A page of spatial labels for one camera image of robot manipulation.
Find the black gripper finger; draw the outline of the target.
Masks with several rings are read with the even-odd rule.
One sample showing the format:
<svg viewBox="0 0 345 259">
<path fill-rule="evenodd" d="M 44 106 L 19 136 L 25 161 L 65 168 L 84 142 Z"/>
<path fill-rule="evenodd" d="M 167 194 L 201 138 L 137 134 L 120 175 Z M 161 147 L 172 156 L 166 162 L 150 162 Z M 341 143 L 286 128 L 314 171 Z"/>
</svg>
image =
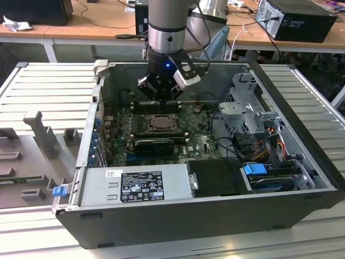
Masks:
<svg viewBox="0 0 345 259">
<path fill-rule="evenodd" d="M 162 84 L 158 76 L 145 76 L 138 80 L 138 89 L 151 101 L 159 104 L 160 111 L 164 110 L 164 96 Z"/>
<path fill-rule="evenodd" d="M 174 86 L 166 93 L 164 101 L 164 112 L 169 111 L 171 102 L 175 101 L 182 93 L 184 93 L 184 90 L 182 90 L 178 85 Z"/>
</svg>

